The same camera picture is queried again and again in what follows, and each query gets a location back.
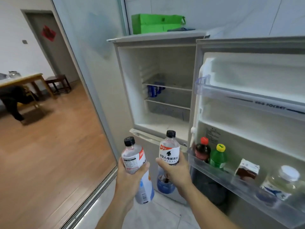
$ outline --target dark brown stool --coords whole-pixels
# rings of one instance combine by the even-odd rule
[[[54,88],[55,88],[55,93],[59,93],[59,90],[64,89],[66,91],[66,93],[69,93],[69,91],[72,90],[67,77],[65,75],[57,75],[57,76],[51,76],[49,78],[47,78],[45,80],[45,82],[49,85],[49,84],[53,84]],[[57,88],[55,83],[61,83],[63,85],[62,88]]]

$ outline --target green bottle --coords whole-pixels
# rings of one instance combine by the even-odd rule
[[[224,165],[227,162],[227,154],[224,153],[226,146],[223,144],[218,144],[216,149],[211,152],[210,165],[216,168],[224,170]]]

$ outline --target red bottle cap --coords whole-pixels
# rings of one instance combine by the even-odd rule
[[[206,138],[206,137],[202,137],[202,138],[200,139],[200,142],[201,142],[201,144],[203,144],[203,145],[208,145],[209,139]]]

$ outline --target forearm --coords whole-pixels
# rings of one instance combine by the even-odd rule
[[[238,229],[238,227],[214,204],[212,204],[194,185],[188,187],[184,195],[200,228]]]
[[[126,214],[126,206],[115,196],[95,229],[121,229]]]

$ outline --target electrolyte water bottle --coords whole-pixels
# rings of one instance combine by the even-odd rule
[[[122,153],[125,169],[129,174],[134,174],[143,164],[146,163],[143,147],[135,143],[133,136],[124,139],[126,148]],[[145,204],[153,200],[155,195],[153,184],[147,171],[140,181],[140,186],[135,200],[139,204]]]
[[[169,165],[177,165],[180,153],[180,144],[176,141],[176,132],[168,130],[166,138],[160,142],[159,158],[166,161]],[[171,194],[175,190],[175,186],[168,179],[168,174],[158,166],[157,178],[158,190],[164,194]]]

